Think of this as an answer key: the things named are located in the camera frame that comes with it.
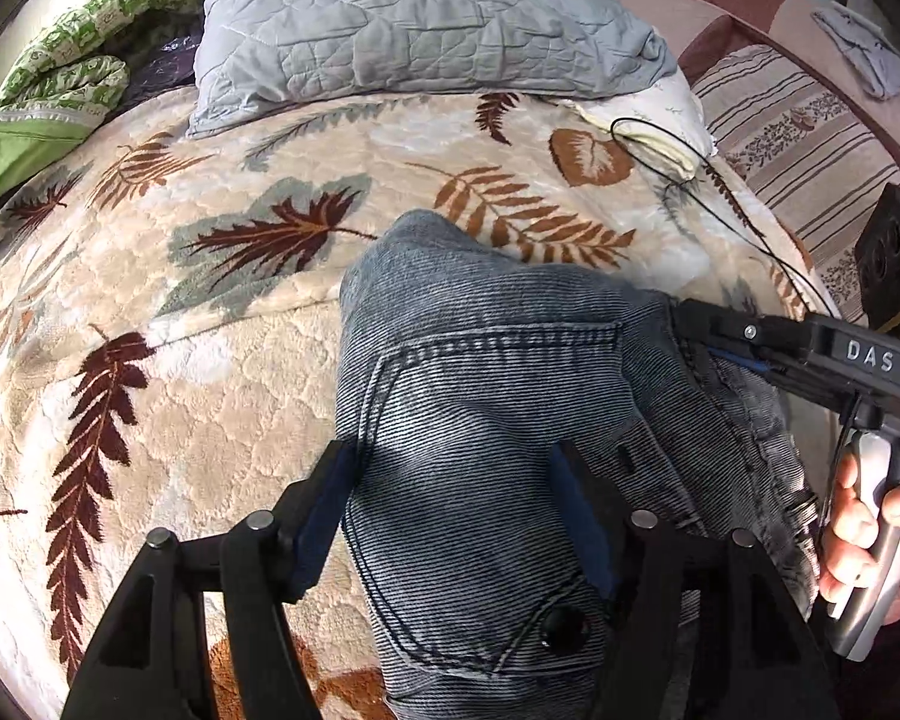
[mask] gray quilted pillow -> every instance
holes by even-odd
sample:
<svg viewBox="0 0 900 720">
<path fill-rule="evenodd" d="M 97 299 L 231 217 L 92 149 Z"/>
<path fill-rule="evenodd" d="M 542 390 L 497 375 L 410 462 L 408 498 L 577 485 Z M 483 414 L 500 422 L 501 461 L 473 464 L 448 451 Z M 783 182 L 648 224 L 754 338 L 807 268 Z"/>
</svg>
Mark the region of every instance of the gray quilted pillow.
<svg viewBox="0 0 900 720">
<path fill-rule="evenodd" d="M 194 137 L 361 92 L 600 98 L 677 68 L 615 0 L 207 0 L 206 15 Z"/>
</svg>

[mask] dark plastic bag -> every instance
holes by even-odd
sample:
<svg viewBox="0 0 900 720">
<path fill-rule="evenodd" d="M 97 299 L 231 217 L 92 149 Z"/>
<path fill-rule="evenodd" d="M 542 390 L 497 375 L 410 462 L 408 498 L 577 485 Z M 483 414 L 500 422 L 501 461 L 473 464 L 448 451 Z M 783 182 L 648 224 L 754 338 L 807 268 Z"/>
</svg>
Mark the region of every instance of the dark plastic bag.
<svg viewBox="0 0 900 720">
<path fill-rule="evenodd" d="M 194 57 L 202 37 L 202 29 L 196 28 L 191 34 L 175 37 L 159 47 L 148 63 L 130 74 L 130 86 L 107 120 L 170 89 L 194 83 Z"/>
</svg>

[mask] denim button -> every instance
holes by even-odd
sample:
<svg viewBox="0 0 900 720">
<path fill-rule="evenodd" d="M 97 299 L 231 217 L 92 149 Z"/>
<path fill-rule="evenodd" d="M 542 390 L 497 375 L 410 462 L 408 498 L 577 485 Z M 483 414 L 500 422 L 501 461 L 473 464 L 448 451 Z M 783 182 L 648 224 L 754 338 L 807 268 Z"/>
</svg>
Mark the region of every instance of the denim button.
<svg viewBox="0 0 900 720">
<path fill-rule="evenodd" d="M 540 624 L 540 643 L 556 656 L 581 651 L 589 634 L 586 615 L 576 607 L 552 608 Z"/>
</svg>

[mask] black box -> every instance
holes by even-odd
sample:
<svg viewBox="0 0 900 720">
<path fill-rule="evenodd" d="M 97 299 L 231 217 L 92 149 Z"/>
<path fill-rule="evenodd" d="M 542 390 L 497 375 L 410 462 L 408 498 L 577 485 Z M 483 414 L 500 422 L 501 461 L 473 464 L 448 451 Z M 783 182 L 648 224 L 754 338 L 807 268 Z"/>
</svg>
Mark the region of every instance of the black box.
<svg viewBox="0 0 900 720">
<path fill-rule="evenodd" d="M 900 313 L 900 187 L 887 184 L 853 247 L 860 296 L 871 329 Z M 900 338 L 900 324 L 888 331 Z"/>
</svg>

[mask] green patterned fabric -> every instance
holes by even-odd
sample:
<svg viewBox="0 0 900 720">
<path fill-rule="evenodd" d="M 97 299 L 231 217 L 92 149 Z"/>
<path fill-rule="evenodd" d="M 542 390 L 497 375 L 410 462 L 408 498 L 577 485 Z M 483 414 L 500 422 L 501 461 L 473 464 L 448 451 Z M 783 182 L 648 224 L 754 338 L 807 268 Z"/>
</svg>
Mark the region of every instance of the green patterned fabric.
<svg viewBox="0 0 900 720">
<path fill-rule="evenodd" d="M 199 14 L 203 1 L 85 1 L 26 46 L 0 88 L 0 111 L 50 105 L 80 110 L 102 121 L 116 107 L 130 78 L 121 59 L 93 53 L 148 11 Z"/>
<path fill-rule="evenodd" d="M 30 42 L 0 88 L 0 195 L 83 143 L 139 57 L 203 1 L 86 0 Z"/>
</svg>

